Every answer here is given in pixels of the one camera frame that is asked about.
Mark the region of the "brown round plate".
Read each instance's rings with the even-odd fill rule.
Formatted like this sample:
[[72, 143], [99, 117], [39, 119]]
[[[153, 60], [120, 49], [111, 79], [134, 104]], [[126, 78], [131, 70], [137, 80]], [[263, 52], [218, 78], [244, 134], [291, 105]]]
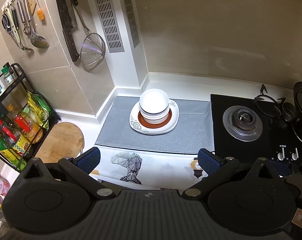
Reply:
[[168, 114], [159, 119], [159, 120], [149, 120], [149, 119], [144, 119], [143, 115], [141, 114], [141, 112], [138, 113], [138, 120], [140, 122], [140, 124], [146, 128], [160, 128], [165, 126], [167, 123], [169, 123], [169, 121], [172, 118], [172, 111], [169, 110]]

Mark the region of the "white floral triangular plate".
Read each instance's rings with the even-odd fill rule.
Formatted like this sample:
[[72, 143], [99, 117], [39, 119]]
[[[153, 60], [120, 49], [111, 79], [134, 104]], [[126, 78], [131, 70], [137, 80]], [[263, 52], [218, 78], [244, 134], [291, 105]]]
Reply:
[[135, 103], [133, 106], [130, 118], [129, 125], [130, 127], [142, 134], [148, 135], [158, 135], [165, 134], [172, 131], [179, 120], [179, 107], [178, 104], [174, 100], [169, 100], [169, 113], [167, 119], [160, 124], [150, 124], [146, 122], [143, 116], [140, 113], [139, 103]]

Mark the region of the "white blue-patterned bowl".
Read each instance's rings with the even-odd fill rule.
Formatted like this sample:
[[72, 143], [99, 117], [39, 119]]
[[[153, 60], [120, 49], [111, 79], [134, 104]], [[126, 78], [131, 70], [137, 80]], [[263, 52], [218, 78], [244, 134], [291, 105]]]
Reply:
[[167, 93], [158, 88], [151, 88], [144, 91], [139, 97], [140, 109], [150, 115], [167, 113], [169, 97]]

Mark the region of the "teal glazed bowl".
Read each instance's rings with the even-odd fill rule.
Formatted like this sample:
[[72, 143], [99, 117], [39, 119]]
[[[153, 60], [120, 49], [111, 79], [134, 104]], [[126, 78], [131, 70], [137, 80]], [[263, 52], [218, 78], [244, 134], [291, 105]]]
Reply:
[[150, 114], [146, 114], [142, 111], [139, 111], [139, 113], [141, 114], [142, 118], [148, 124], [157, 125], [157, 124], [163, 123], [167, 120], [167, 118], [169, 117], [170, 111], [168, 111], [167, 113], [162, 113], [162, 114], [158, 114], [158, 115], [150, 115]]

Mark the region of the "kitchen cleaver knife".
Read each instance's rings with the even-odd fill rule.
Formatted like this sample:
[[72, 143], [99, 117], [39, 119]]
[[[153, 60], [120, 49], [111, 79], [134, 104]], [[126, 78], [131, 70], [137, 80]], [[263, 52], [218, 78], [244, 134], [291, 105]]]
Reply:
[[62, 32], [65, 38], [65, 42], [73, 62], [76, 62], [80, 57], [78, 51], [76, 50], [75, 42], [72, 36], [72, 20], [68, 11], [66, 0], [56, 0], [59, 17], [62, 25]]

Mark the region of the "round wooden cutting board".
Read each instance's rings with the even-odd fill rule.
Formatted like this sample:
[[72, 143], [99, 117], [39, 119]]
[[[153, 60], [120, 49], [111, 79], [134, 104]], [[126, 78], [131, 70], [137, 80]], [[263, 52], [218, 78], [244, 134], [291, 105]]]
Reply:
[[64, 157], [76, 157], [82, 153], [84, 145], [84, 135], [78, 126], [60, 122], [47, 135], [35, 157], [44, 163], [57, 163]]

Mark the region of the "grey table mat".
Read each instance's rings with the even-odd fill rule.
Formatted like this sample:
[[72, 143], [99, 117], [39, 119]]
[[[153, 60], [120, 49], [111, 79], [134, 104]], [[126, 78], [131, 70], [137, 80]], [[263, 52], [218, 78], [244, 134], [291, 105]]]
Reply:
[[116, 97], [96, 144], [113, 148], [161, 153], [197, 154], [214, 151], [209, 101], [173, 99], [171, 119], [160, 128], [147, 128], [138, 119], [137, 97]]

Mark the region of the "white patterned cloth mat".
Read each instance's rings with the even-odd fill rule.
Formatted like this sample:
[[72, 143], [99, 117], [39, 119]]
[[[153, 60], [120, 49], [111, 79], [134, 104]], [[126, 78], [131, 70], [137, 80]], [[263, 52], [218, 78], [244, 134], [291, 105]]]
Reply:
[[138, 190], [183, 191], [208, 176], [195, 154], [98, 148], [101, 159], [91, 176], [99, 182]]

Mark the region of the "black gas stove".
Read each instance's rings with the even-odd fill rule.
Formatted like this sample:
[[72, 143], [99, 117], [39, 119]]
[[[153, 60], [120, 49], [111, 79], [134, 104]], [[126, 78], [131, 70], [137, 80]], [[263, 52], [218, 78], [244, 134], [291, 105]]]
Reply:
[[297, 111], [286, 98], [274, 99], [265, 86], [253, 99], [211, 94], [214, 152], [252, 163], [302, 164], [302, 141], [295, 133]]

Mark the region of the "green snack bag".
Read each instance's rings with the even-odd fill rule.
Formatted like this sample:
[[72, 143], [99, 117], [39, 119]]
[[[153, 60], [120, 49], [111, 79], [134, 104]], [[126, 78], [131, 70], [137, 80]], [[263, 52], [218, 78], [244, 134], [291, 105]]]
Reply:
[[27, 104], [31, 110], [35, 113], [36, 121], [38, 124], [48, 130], [49, 118], [52, 114], [51, 108], [48, 106], [44, 97], [39, 94], [27, 93]]

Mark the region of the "black spice rack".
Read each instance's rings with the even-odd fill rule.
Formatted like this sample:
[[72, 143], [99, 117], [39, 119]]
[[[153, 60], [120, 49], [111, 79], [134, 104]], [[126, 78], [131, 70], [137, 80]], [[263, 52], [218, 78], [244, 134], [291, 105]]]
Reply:
[[[12, 104], [5, 106], [3, 101], [18, 87], [22, 87], [26, 92], [25, 105], [22, 108], [14, 107]], [[27, 104], [28, 92], [43, 96], [35, 89], [35, 87], [33, 87], [24, 70], [18, 63], [4, 64], [0, 74], [0, 119], [7, 123], [14, 131], [18, 141], [13, 146], [10, 146], [1, 132], [0, 137], [2, 137], [14, 152], [19, 154], [26, 163], [37, 154], [52, 128], [61, 121], [59, 115], [43, 96], [44, 100], [51, 108], [52, 114], [49, 118], [48, 130], [42, 128], [36, 121], [35, 113]], [[0, 160], [15, 171], [20, 172], [20, 170], [14, 167], [1, 153]]]

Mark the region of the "yellow cap oil bottle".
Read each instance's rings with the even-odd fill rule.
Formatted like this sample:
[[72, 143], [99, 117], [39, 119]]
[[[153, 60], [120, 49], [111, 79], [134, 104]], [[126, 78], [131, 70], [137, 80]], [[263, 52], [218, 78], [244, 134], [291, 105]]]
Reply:
[[25, 160], [22, 159], [19, 154], [14, 152], [14, 150], [5, 142], [2, 137], [0, 137], [0, 153], [20, 171], [26, 166]]

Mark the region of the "steel mesh strainer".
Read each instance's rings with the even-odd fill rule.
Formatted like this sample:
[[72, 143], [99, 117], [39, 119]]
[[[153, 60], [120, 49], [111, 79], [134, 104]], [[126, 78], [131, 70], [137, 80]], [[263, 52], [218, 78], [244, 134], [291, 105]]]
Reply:
[[105, 58], [106, 45], [103, 38], [98, 33], [93, 33], [87, 27], [82, 17], [81, 11], [78, 8], [78, 0], [71, 0], [72, 6], [75, 9], [81, 24], [85, 29], [87, 36], [81, 44], [80, 60], [82, 67], [85, 71], [91, 72], [99, 64], [101, 64]]

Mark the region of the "steel ladle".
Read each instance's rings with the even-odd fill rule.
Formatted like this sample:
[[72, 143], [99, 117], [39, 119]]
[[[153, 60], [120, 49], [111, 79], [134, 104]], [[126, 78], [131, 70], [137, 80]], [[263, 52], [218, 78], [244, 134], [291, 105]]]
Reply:
[[49, 47], [49, 43], [43, 36], [39, 35], [36, 32], [36, 28], [33, 23], [31, 13], [30, 13], [28, 1], [23, 0], [23, 3], [24, 3], [24, 7], [25, 7], [26, 19], [27, 19], [27, 22], [28, 22], [30, 30], [31, 30], [31, 33], [30, 33], [31, 44], [34, 47], [39, 48], [39, 49], [47, 49]]

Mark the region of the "orange silicone brush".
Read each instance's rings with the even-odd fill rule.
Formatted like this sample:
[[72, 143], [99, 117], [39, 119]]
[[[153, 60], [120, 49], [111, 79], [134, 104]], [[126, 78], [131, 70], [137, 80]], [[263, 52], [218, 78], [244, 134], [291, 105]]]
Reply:
[[41, 22], [44, 22], [45, 16], [42, 8], [40, 7], [39, 0], [36, 0], [36, 3], [37, 3], [37, 16]]

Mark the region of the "steel slotted spatula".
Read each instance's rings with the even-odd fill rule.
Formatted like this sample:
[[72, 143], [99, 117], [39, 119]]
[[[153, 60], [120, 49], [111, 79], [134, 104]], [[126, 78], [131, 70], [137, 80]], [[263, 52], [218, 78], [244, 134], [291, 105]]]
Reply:
[[13, 31], [13, 36], [14, 36], [15, 40], [17, 41], [17, 44], [18, 44], [19, 48], [20, 48], [21, 50], [23, 50], [23, 51], [33, 51], [32, 48], [26, 47], [26, 46], [24, 46], [24, 45], [22, 44], [22, 41], [21, 41], [21, 39], [20, 39], [20, 35], [19, 35], [18, 30], [17, 30], [17, 28], [16, 28], [16, 25], [15, 25], [15, 23], [14, 23], [14, 19], [13, 19], [12, 12], [11, 12], [11, 10], [9, 9], [8, 4], [6, 5], [6, 14], [7, 14], [7, 16], [8, 16], [8, 18], [9, 18], [9, 20], [10, 20], [11, 29], [12, 29], [12, 31]]

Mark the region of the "silver wall vent grille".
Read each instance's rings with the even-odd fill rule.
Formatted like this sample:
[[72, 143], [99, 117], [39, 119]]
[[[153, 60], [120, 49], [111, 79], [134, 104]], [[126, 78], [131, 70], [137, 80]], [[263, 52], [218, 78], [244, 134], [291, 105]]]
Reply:
[[110, 53], [124, 52], [116, 12], [112, 0], [94, 0], [97, 7], [105, 41]]

